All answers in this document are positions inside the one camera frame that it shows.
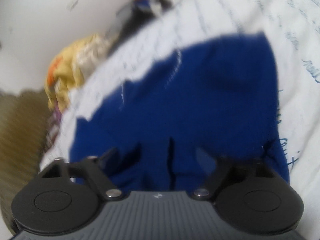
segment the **yellow cloth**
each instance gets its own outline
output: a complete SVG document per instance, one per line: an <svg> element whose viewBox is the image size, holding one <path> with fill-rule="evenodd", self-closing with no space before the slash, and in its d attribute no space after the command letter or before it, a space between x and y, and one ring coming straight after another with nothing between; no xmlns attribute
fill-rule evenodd
<svg viewBox="0 0 320 240"><path fill-rule="evenodd" d="M77 68L73 70L73 63L76 61L78 52L98 36L98 34L93 34L73 42L52 60L44 86L49 98L50 109L53 109L58 103L60 111L63 112L69 104L68 91L84 83L81 71Z"/></svg>

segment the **black object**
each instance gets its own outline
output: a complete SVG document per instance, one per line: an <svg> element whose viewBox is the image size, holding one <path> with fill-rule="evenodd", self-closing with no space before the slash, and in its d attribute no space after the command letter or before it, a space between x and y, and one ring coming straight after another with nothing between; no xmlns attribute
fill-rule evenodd
<svg viewBox="0 0 320 240"><path fill-rule="evenodd" d="M214 173L192 196L185 192L124 196L101 171L101 162L96 157L68 164L55 160L24 187L12 202L21 230L17 240L95 239L94 232L97 236L104 232L103 240L123 239L126 234L133 234L130 239L214 240L224 239L225 233L227 239L302 239L293 231L303 213L301 198L260 160L219 159ZM84 185L70 177L82 178ZM195 229L188 233L191 224Z"/></svg>

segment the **white wall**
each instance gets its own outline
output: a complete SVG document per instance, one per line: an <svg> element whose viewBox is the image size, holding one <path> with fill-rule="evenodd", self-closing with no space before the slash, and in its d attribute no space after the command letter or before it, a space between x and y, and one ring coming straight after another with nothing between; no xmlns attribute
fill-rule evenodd
<svg viewBox="0 0 320 240"><path fill-rule="evenodd" d="M43 87L52 58L72 41L105 33L130 0L0 0L0 89Z"/></svg>

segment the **orange object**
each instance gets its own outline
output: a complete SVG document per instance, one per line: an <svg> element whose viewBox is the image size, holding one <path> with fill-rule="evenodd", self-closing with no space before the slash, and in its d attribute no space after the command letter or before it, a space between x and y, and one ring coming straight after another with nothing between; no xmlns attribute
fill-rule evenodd
<svg viewBox="0 0 320 240"><path fill-rule="evenodd" d="M51 65L48 69L47 84L49 87L52 86L54 83L53 73L57 69L57 67L60 64L60 62L62 61L62 59L63 59L63 57L57 57L56 59L54 59L54 61L51 63Z"/></svg>

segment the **blue cloth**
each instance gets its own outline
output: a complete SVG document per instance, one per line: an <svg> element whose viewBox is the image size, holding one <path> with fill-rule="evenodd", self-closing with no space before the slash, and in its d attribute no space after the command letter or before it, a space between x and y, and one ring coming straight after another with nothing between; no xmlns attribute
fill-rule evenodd
<svg viewBox="0 0 320 240"><path fill-rule="evenodd" d="M92 120L78 119L70 158L118 147L106 173L124 191L190 192L221 155L262 157L289 181L277 102L275 60L264 34L210 40L173 52L105 98Z"/></svg>

